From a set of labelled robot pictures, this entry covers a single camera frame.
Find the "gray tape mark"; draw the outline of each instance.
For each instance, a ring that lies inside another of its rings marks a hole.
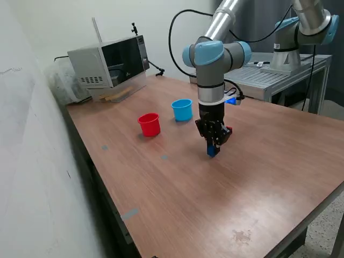
[[[130,219],[135,214],[139,213],[138,209],[132,209],[131,211],[128,211],[126,214],[120,216],[122,220]]]

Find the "black cable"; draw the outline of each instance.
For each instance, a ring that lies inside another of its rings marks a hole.
[[[231,94],[229,94],[228,96],[233,96],[237,92],[236,87],[231,87],[229,90],[225,91],[225,94],[229,93],[231,90],[234,90],[234,91]]]
[[[184,12],[194,12],[194,13],[197,13],[199,15],[206,15],[206,16],[212,16],[211,14],[209,13],[206,13],[206,12],[199,12],[199,11],[196,11],[196,10],[193,10],[193,9],[185,9],[183,11],[180,11],[179,13],[177,13],[176,15],[174,15],[173,19],[172,19],[172,22],[171,22],[171,25],[170,25],[170,29],[168,31],[168,50],[170,51],[170,56],[172,58],[172,61],[174,63],[174,65],[177,67],[177,69],[182,72],[183,74],[185,74],[186,76],[189,76],[189,77],[193,77],[193,78],[196,78],[195,75],[193,74],[188,74],[187,72],[183,71],[179,65],[177,64],[176,60],[174,59],[173,57],[173,54],[172,54],[172,47],[171,47],[171,35],[172,35],[172,27],[173,27],[173,24],[174,24],[174,21],[176,20],[176,18],[181,15],[182,13]]]
[[[152,66],[154,66],[156,69],[158,69],[158,70],[160,71],[160,73],[157,73],[155,76],[158,76],[158,75],[162,76],[163,73],[165,72],[165,69],[162,69],[162,68],[160,68],[159,66],[156,66],[155,64],[153,64],[153,63],[150,62],[149,60],[148,60],[148,63],[150,63]]]
[[[60,59],[60,58],[68,58],[69,56],[65,55],[65,56],[58,56],[56,58],[54,58],[54,62],[56,61],[56,59]]]
[[[316,46],[314,45],[313,46],[313,60],[312,60],[311,74],[310,74],[310,79],[308,81],[308,85],[307,85],[307,89],[306,89],[306,93],[305,93],[305,99],[303,100],[303,105],[302,105],[302,109],[301,109],[302,111],[305,108],[308,91],[310,90],[311,81],[312,81],[312,75],[313,75],[313,70],[314,70],[314,60],[315,59],[316,59]]]
[[[196,78],[196,75],[188,74],[187,72],[183,71],[183,70],[180,68],[180,66],[177,64],[176,60],[174,59],[174,56],[173,56],[173,53],[172,53],[171,35],[172,35],[173,24],[174,24],[176,18],[177,18],[179,15],[181,15],[182,13],[184,13],[184,12],[193,12],[193,13],[197,13],[197,14],[199,14],[199,15],[206,15],[206,16],[213,16],[213,15],[211,15],[211,14],[209,14],[209,13],[206,13],[206,12],[199,12],[199,11],[196,11],[196,10],[193,10],[193,9],[185,9],[185,10],[183,10],[183,11],[180,11],[179,13],[177,13],[177,14],[173,17],[172,22],[171,22],[171,25],[170,25],[170,29],[169,29],[169,31],[168,31],[168,50],[169,50],[169,52],[170,52],[170,56],[171,56],[171,58],[172,58],[172,61],[173,61],[174,65],[177,67],[177,69],[178,69],[180,72],[182,72],[182,73],[185,74],[186,76]],[[228,79],[224,79],[224,81],[225,81],[225,82],[232,83],[232,84],[238,89],[239,94],[240,94],[240,96],[238,97],[238,99],[244,99],[244,98],[245,98],[245,96],[244,96],[242,90],[240,89],[240,87],[239,87],[235,82],[233,82],[233,81],[231,81],[231,80],[228,80]]]
[[[271,31],[271,32],[270,32],[268,35],[266,35],[264,38],[261,38],[261,39],[259,39],[259,40],[244,40],[244,39],[240,39],[240,38],[239,38],[237,35],[235,35],[234,32],[232,32],[231,30],[230,30],[230,33],[231,33],[236,39],[238,39],[239,41],[244,41],[244,42],[247,42],[247,43],[256,43],[256,42],[262,41],[262,40],[264,40],[264,39],[267,39],[267,38],[270,37],[272,34],[274,34],[275,31],[277,31],[278,28],[282,25],[284,19],[285,19],[286,16],[288,15],[288,12],[290,11],[291,8],[292,8],[292,5],[289,6],[287,12],[285,13],[283,19],[279,22],[279,24],[277,25],[277,27],[275,27],[274,30]]]

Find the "metal workbench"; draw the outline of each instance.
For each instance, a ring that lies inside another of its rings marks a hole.
[[[310,87],[308,109],[310,113],[319,114],[323,106],[331,57],[331,55],[316,55]],[[253,53],[250,62],[271,61],[272,59],[273,53]],[[271,102],[273,95],[309,78],[312,66],[311,55],[302,54],[301,59],[306,60],[303,61],[303,68],[295,75],[265,73],[256,66],[245,65],[225,74],[225,78],[237,83],[246,96]],[[197,83],[197,79],[190,77],[190,82]]]

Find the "table surface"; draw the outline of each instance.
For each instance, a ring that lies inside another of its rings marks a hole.
[[[174,120],[179,98],[193,100],[187,123]],[[227,104],[233,134],[211,159],[196,85],[148,77],[121,103],[68,111],[142,257],[264,257],[344,181],[344,122],[331,118]],[[154,138],[137,122],[147,112],[160,114]]]

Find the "floor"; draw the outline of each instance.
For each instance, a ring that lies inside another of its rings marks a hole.
[[[301,110],[302,103],[293,108]],[[321,115],[344,120],[344,107],[332,101],[325,101]],[[344,213],[344,193],[342,193],[309,226],[306,244],[299,248],[291,258],[327,258],[331,254],[336,234]]]

